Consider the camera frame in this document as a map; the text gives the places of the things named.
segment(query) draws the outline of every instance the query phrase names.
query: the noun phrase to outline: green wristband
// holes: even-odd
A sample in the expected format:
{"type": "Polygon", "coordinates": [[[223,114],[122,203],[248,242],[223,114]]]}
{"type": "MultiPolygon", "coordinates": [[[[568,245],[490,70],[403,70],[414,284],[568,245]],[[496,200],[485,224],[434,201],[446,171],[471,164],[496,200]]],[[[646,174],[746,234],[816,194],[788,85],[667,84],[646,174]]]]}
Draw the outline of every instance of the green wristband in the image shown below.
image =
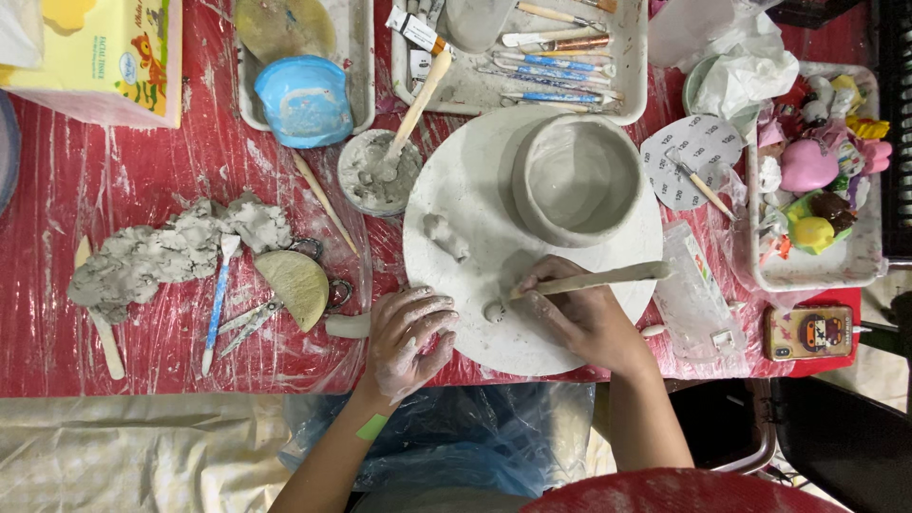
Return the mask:
{"type": "Polygon", "coordinates": [[[370,417],[369,421],[361,426],[361,429],[358,429],[355,436],[362,440],[376,440],[377,436],[380,434],[380,430],[387,424],[387,420],[389,420],[389,417],[384,417],[381,414],[374,414],[374,416],[370,417]]]}

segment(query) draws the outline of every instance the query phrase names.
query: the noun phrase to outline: plastic tray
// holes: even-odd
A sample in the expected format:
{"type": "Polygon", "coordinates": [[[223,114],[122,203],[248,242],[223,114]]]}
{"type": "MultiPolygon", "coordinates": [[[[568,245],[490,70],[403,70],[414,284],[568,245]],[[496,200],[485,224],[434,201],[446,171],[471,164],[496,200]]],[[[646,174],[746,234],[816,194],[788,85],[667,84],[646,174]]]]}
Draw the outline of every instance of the plastic tray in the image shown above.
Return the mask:
{"type": "MultiPolygon", "coordinates": [[[[374,123],[374,0],[321,0],[336,24],[336,53],[329,57],[346,74],[346,93],[355,122],[352,133],[361,133],[374,123]]],[[[264,65],[235,35],[237,88],[241,117],[251,127],[268,131],[263,103],[254,92],[254,82],[264,65]]]]}
{"type": "MultiPolygon", "coordinates": [[[[393,0],[402,10],[406,8],[405,0],[393,0]]],[[[647,73],[646,63],[646,26],[648,21],[647,2],[618,2],[617,12],[613,15],[590,5],[577,2],[556,2],[546,0],[537,5],[551,7],[566,13],[601,21],[608,25],[608,31],[614,38],[608,47],[615,56],[617,76],[611,86],[625,95],[618,114],[609,114],[608,118],[618,125],[628,125],[639,119],[646,110],[647,73]]],[[[514,9],[507,18],[502,33],[539,32],[543,30],[563,30],[578,28],[569,23],[554,21],[526,14],[514,9]]],[[[434,98],[427,110],[448,112],[451,114],[468,114],[480,116],[486,112],[499,109],[501,92],[549,91],[566,92],[564,89],[551,89],[529,82],[484,75],[476,68],[482,66],[493,68],[491,52],[495,50],[516,52],[517,48],[507,48],[498,43],[484,54],[466,54],[460,52],[453,61],[450,72],[443,78],[435,91],[434,98]]],[[[409,92],[409,58],[405,37],[392,31],[392,79],[396,95],[411,105],[415,97],[409,92]]]]}
{"type": "MultiPolygon", "coordinates": [[[[867,102],[858,109],[858,115],[879,118],[877,80],[870,69],[845,64],[801,62],[799,72],[804,77],[823,75],[829,79],[837,75],[853,76],[855,82],[868,91],[867,102]]],[[[885,264],[881,255],[880,174],[871,176],[867,203],[858,211],[858,222],[852,227],[849,237],[820,255],[793,249],[788,260],[771,256],[761,267],[760,238],[756,234],[762,220],[760,209],[763,200],[757,185],[757,139],[750,139],[747,158],[748,211],[751,220],[751,272],[757,284],[770,292],[870,285],[885,264]]]]}

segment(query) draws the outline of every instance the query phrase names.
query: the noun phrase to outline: floor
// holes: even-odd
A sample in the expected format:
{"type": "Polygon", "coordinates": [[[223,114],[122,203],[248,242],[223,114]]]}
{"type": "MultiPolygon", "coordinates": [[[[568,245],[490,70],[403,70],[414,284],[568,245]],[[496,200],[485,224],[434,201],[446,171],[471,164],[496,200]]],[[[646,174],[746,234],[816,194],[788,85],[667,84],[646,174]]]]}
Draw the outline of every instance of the floor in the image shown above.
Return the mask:
{"type": "MultiPolygon", "coordinates": [[[[878,280],[863,319],[883,321],[879,305],[908,289],[907,271],[878,280]]],[[[895,355],[861,346],[854,366],[820,377],[907,408],[895,355]]],[[[266,511],[288,479],[275,458],[289,436],[281,395],[2,399],[0,411],[0,510],[266,511]]],[[[590,430],[586,476],[616,471],[590,430]]]]}

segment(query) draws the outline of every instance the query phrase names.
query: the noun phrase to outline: tissue box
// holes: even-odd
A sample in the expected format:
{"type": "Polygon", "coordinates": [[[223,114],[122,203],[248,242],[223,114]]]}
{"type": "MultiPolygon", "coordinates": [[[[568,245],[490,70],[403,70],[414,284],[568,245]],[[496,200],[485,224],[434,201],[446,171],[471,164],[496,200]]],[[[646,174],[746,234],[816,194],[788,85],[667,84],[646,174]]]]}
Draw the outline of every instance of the tissue box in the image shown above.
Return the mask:
{"type": "Polygon", "coordinates": [[[42,0],[42,15],[41,66],[0,66],[0,88],[86,123],[181,126],[181,0],[42,0]]]}

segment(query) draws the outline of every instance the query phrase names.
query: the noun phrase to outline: phone case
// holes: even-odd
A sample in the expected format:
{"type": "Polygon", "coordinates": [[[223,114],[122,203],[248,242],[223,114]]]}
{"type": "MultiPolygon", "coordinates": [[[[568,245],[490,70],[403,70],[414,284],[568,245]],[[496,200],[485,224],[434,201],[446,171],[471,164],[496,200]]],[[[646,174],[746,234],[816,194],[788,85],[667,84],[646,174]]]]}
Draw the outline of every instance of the phone case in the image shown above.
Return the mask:
{"type": "Polygon", "coordinates": [[[852,352],[852,308],[766,309],[765,352],[773,361],[846,356],[852,352]]]}

